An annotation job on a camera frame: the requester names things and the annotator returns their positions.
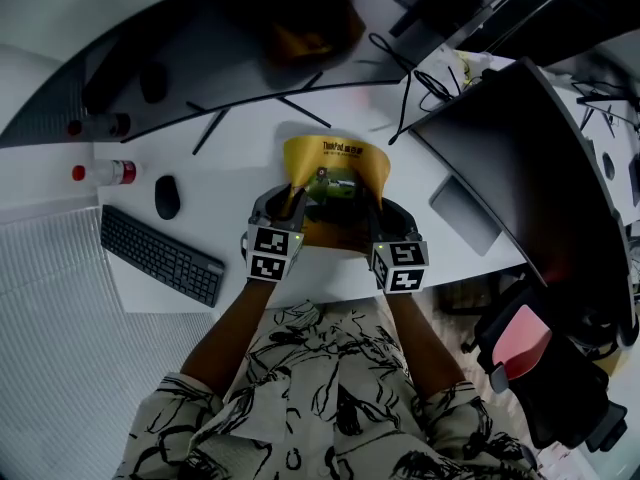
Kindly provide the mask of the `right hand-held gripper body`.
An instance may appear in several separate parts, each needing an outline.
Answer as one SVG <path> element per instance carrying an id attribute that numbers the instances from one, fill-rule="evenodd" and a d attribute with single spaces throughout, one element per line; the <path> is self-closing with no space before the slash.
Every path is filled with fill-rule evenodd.
<path id="1" fill-rule="evenodd" d="M 403 210 L 407 231 L 403 240 L 394 240 L 384 233 L 383 242 L 370 242 L 369 270 L 386 295 L 419 292 L 429 265 L 427 243 L 414 217 Z"/>

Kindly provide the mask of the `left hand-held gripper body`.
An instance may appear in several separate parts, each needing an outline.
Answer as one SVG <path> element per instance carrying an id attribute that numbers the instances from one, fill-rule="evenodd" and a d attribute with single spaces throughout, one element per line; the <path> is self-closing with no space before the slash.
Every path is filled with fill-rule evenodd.
<path id="1" fill-rule="evenodd" d="M 302 247 L 304 233 L 291 230 L 292 200 L 298 190 L 292 189 L 291 210 L 284 221 L 272 218 L 272 198 L 278 189 L 270 189 L 258 197 L 243 234 L 243 258 L 247 277 L 271 283 L 282 281 L 295 263 Z"/>

